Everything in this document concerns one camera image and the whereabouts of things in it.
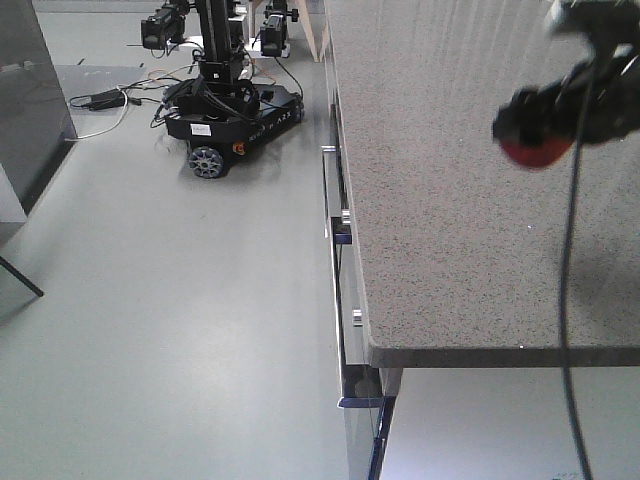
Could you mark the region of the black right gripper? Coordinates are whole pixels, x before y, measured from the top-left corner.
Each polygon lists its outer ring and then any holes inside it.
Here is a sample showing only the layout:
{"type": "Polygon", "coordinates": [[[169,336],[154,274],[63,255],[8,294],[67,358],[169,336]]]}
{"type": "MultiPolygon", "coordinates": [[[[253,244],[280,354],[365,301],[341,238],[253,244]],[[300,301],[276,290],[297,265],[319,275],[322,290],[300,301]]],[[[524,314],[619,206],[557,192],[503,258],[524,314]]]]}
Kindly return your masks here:
{"type": "Polygon", "coordinates": [[[551,139],[597,145],[639,129],[639,4],[555,1],[545,18],[552,37],[581,35],[589,59],[542,88],[523,88],[492,125],[503,145],[535,148],[551,139]]]}

